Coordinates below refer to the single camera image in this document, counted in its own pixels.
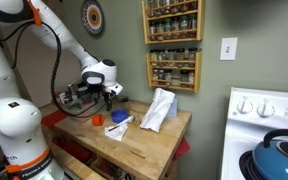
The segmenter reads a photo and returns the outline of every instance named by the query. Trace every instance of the light switch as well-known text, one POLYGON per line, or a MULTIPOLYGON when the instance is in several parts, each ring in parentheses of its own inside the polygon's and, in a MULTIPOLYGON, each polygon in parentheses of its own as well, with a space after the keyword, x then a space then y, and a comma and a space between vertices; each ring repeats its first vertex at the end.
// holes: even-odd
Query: light switch
POLYGON ((237 37, 222 38, 220 60, 224 60, 224 61, 235 60, 236 48, 237 48, 237 37))

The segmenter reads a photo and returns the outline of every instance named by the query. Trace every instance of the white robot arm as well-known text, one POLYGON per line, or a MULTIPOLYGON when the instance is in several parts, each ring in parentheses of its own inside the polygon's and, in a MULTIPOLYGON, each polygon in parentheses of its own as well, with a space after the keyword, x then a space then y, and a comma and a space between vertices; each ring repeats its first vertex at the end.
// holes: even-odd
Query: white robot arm
MULTIPOLYGON (((98 62, 41 0, 29 2, 39 9, 41 21, 53 29, 50 31, 45 25, 31 26, 34 34, 51 48, 57 47, 55 39, 58 37, 61 47, 70 50, 79 60, 86 84, 99 84, 104 92, 118 95, 122 86, 115 81, 115 63, 111 60, 98 62)), ((32 12, 27 0, 0 0, 0 27, 32 20, 32 12)), ((40 123, 39 109, 20 97, 15 76, 0 47, 0 145, 9 164, 6 169, 20 179, 50 176, 55 180, 63 179, 64 171, 53 160, 40 123)))

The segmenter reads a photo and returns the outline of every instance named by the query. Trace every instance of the wooden table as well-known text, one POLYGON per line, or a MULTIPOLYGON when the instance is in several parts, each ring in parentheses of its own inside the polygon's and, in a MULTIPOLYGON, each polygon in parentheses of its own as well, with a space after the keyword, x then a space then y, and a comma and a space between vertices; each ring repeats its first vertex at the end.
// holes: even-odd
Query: wooden table
POLYGON ((91 120, 80 122, 68 117, 57 123, 55 129, 138 179, 163 179, 191 119, 191 113, 178 111, 177 117, 165 119, 160 132, 156 133, 139 127, 140 119, 149 106, 137 101, 128 102, 129 112, 135 120, 128 124, 122 141, 113 140, 104 134, 104 127, 115 125, 110 113, 122 108, 122 104, 116 102, 113 103, 112 111, 100 111, 105 117, 103 126, 93 126, 91 120))
MULTIPOLYGON (((55 105, 50 104, 40 108, 42 116, 47 116, 58 109, 55 105)), ((102 176, 97 174, 95 171, 84 165, 82 162, 77 160, 75 157, 58 147, 57 145, 52 143, 53 133, 52 129, 42 125, 42 130, 44 133, 45 140, 47 144, 52 149, 56 162, 58 162, 61 166, 69 169, 73 174, 79 177, 82 180, 105 180, 102 176)))

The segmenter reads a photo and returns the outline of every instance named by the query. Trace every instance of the wall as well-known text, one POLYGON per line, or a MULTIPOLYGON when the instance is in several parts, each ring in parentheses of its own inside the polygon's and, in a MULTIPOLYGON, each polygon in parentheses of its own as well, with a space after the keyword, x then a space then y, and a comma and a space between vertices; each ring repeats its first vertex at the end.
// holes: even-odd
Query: wall
MULTIPOLYGON (((151 102, 148 88, 140 0, 99 0, 105 13, 100 37, 88 34, 80 18, 83 0, 65 1, 72 33, 100 59, 118 67, 123 94, 151 102)), ((197 94, 174 91, 179 108, 193 113, 185 137, 191 151, 180 159, 179 179, 218 177, 230 88, 288 92, 288 1, 213 0, 206 2, 201 88, 197 94), (219 61, 223 37, 238 37, 236 61, 219 61)))
MULTIPOLYGON (((63 3, 53 0, 44 0, 57 15, 66 23, 63 11, 63 3)), ((1 32, 7 37, 18 25, 2 27, 1 32)), ((18 33, 7 41, 5 52, 9 58, 15 57, 15 45, 18 33)), ((25 31, 20 39, 18 49, 17 79, 21 85, 24 82, 30 98, 22 95, 23 98, 31 99, 37 106, 41 107, 51 102, 50 82, 55 63, 56 51, 44 45, 32 32, 25 31)), ((80 82, 79 61, 68 51, 62 50, 61 62, 57 71, 55 91, 67 90, 67 85, 80 82)))

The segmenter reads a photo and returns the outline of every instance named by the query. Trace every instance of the white stove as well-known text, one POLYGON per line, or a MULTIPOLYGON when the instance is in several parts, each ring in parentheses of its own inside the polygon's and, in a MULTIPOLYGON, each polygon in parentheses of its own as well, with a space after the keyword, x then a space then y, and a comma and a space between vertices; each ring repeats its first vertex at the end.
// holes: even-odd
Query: white stove
POLYGON ((222 158, 222 180, 244 180, 239 158, 273 129, 288 129, 288 93, 232 88, 222 158))

